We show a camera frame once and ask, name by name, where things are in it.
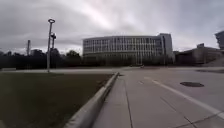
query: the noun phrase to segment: pavement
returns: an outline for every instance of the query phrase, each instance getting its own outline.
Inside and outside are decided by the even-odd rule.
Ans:
[[[224,74],[197,69],[220,68],[119,70],[93,128],[224,128]]]

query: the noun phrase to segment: glass facade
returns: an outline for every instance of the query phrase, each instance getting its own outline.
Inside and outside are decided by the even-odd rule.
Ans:
[[[162,50],[162,40],[158,36],[99,37],[83,41],[84,57],[118,55],[122,58],[132,57],[138,64],[143,58],[161,56]]]

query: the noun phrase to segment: street lamp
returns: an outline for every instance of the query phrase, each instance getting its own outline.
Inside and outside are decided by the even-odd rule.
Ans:
[[[55,20],[49,19],[48,22],[50,23],[49,35],[48,35],[48,46],[47,46],[47,72],[50,73],[50,43],[51,43],[51,29],[52,24],[55,23]]]
[[[56,39],[56,35],[55,35],[55,33],[52,33],[52,34],[51,34],[51,38],[53,39],[53,42],[52,42],[52,49],[54,49],[54,40]]]

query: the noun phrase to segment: building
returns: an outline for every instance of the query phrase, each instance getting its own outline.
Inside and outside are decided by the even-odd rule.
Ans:
[[[224,31],[216,33],[215,36],[220,49],[224,50]]]
[[[131,58],[133,64],[142,64],[143,59],[167,55],[173,58],[170,34],[158,36],[108,36],[83,40],[83,57],[108,59],[119,56]]]
[[[222,56],[220,49],[205,47],[204,44],[199,44],[197,48],[191,50],[175,52],[176,63],[180,65],[206,64]]]

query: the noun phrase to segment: curb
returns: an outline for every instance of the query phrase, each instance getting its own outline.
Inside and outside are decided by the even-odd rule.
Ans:
[[[96,119],[104,100],[119,73],[115,73],[100,90],[65,124],[64,128],[89,128]]]

